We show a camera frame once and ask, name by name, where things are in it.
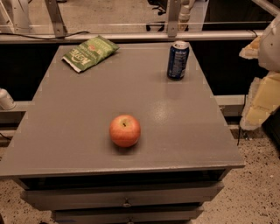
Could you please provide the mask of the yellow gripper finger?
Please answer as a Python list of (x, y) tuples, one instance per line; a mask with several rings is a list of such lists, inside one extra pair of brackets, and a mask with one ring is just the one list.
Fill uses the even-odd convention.
[(252, 40), (248, 45), (241, 49), (239, 56), (247, 60), (257, 59), (259, 55), (260, 40), (260, 36)]
[(243, 130), (256, 130), (280, 107), (280, 73), (268, 72), (250, 85), (245, 107), (241, 114)]

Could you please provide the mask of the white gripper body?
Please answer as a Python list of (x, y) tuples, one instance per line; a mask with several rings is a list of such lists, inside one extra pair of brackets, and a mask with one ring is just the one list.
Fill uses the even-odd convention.
[(272, 20), (261, 36), (258, 62), (260, 67), (280, 72), (280, 14)]

